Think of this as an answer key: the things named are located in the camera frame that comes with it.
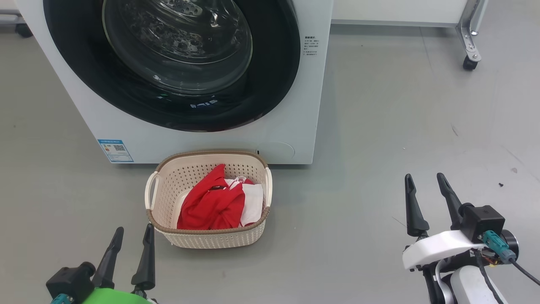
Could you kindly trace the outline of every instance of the white cabinet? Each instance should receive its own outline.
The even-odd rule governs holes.
[[[334,0],[333,23],[455,25],[467,0]]]

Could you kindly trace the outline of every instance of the washing machine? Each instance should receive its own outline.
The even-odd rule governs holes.
[[[17,0],[112,163],[310,164],[333,0]]]

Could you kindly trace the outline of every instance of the floor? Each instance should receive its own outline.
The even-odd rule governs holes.
[[[462,202],[490,204],[540,276],[540,4],[492,0],[462,70],[453,30],[332,28],[315,161],[276,167],[262,238],[228,250],[156,240],[160,303],[428,303],[404,270],[403,177],[411,173],[431,234],[450,219],[435,175]],[[0,35],[0,294],[45,303],[60,267],[99,263],[126,229],[114,280],[131,291],[154,166],[113,166],[33,38]],[[538,288],[512,266],[488,273],[509,303]]]

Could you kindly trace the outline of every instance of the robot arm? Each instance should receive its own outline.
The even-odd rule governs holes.
[[[63,267],[52,276],[46,283],[53,297],[51,304],[157,304],[154,299],[147,299],[145,292],[156,286],[154,226],[146,226],[143,254],[137,272],[131,279],[131,284],[135,285],[131,293],[115,290],[112,282],[123,237],[124,228],[119,227],[97,270],[92,263],[84,262],[76,268]]]
[[[403,251],[404,268],[422,272],[431,304],[506,303],[483,267],[517,260],[515,237],[502,229],[504,218],[491,206],[462,204],[442,173],[437,180],[451,226],[450,231],[429,236],[413,178],[405,176],[407,233],[417,240]]]

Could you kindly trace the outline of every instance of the brown basket rim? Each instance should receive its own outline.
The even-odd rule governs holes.
[[[171,155],[164,159],[156,168],[156,171],[159,172],[163,166],[165,166],[167,163],[169,163],[172,160],[175,160],[177,158],[182,158],[186,156],[196,156],[196,155],[212,155],[212,154],[240,154],[240,155],[247,155],[256,158],[259,160],[265,168],[268,168],[268,164],[257,154],[247,151],[232,151],[232,150],[212,150],[212,151],[194,151],[194,152],[185,152],[185,153],[177,153],[174,155]],[[231,228],[231,229],[219,229],[219,230],[186,230],[186,229],[172,229],[164,227],[154,219],[154,216],[152,215],[152,210],[147,209],[146,215],[148,216],[148,219],[150,220],[150,223],[154,225],[156,229],[158,229],[160,232],[164,233],[172,233],[172,234],[188,234],[188,235],[215,235],[215,234],[226,234],[226,233],[237,233],[237,232],[246,232],[251,229],[257,228],[259,225],[261,225],[268,216],[268,213],[270,212],[270,207],[265,207],[265,210],[262,212],[261,218],[253,225],[247,226],[247,227],[240,227],[240,228]]]
[[[163,166],[165,166],[167,163],[169,163],[172,160],[175,160],[177,158],[182,158],[186,156],[196,156],[196,155],[212,155],[212,154],[239,154],[239,155],[247,155],[256,158],[258,161],[262,163],[265,168],[268,168],[268,164],[257,154],[247,151],[232,151],[232,150],[215,150],[215,151],[194,151],[194,152],[184,152],[184,153],[177,153],[174,155],[171,155],[164,159],[156,168],[156,171],[159,172]]]
[[[255,224],[247,226],[247,227],[219,229],[219,230],[186,230],[186,229],[172,229],[172,228],[163,227],[162,225],[158,224],[158,222],[156,222],[156,220],[154,219],[154,216],[152,215],[152,210],[150,209],[146,210],[146,215],[148,216],[150,223],[154,225],[154,227],[158,229],[159,231],[164,232],[164,233],[189,234],[189,235],[212,235],[212,234],[246,232],[251,229],[255,229],[259,225],[261,225],[266,220],[268,213],[270,213],[270,207],[265,208],[264,212],[262,213],[261,218]]]

